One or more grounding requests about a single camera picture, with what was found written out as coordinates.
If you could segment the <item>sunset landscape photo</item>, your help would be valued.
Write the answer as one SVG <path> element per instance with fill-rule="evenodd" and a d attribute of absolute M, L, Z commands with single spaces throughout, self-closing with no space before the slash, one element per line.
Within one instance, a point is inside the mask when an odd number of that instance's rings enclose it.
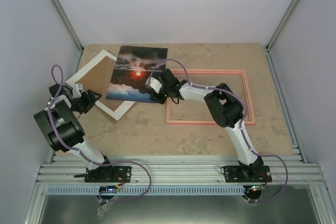
<path fill-rule="evenodd" d="M 152 70 L 156 76 L 165 69 L 165 64 L 155 65 L 167 58 L 167 52 L 167 48 L 121 46 L 106 99 L 154 103 L 145 83 Z"/>

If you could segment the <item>pink picture frame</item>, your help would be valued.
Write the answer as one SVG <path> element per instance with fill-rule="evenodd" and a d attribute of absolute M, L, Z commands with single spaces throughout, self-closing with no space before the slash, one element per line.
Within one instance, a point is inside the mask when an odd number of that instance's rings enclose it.
<path fill-rule="evenodd" d="M 245 125 L 255 125 L 256 118 L 254 114 L 253 104 L 251 100 L 246 71 L 242 69 L 187 69 L 187 74 L 232 74 L 240 75 L 244 88 L 244 94 L 247 105 L 248 120 L 245 119 Z M 172 119 L 172 101 L 166 102 L 166 123 L 170 125 L 215 125 L 213 120 L 173 120 Z"/>

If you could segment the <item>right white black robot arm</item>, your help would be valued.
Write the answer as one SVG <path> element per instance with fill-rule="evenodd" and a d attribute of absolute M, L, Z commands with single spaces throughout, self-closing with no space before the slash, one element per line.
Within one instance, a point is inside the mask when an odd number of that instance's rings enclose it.
<path fill-rule="evenodd" d="M 150 74 L 145 86 L 149 89 L 151 100 L 160 104 L 168 98 L 205 103 L 214 122 L 227 131 L 234 144 L 242 178 L 252 182 L 259 177 L 264 163 L 245 127 L 245 105 L 227 84 L 203 86 L 189 79 L 179 81 L 170 69 L 165 69 L 156 75 Z"/>

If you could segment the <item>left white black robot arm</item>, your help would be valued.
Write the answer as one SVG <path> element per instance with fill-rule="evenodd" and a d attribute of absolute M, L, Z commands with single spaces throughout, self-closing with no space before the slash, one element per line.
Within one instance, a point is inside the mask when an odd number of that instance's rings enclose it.
<path fill-rule="evenodd" d="M 85 140 L 85 131 L 75 112 L 88 113 L 101 94 L 92 90 L 85 91 L 81 84 L 74 88 L 54 84 L 49 87 L 51 98 L 45 109 L 34 114 L 34 120 L 48 145 L 54 151 L 69 152 L 82 159 L 87 173 L 97 172 L 104 182 L 114 178 L 115 169 L 106 156 L 91 147 Z"/>

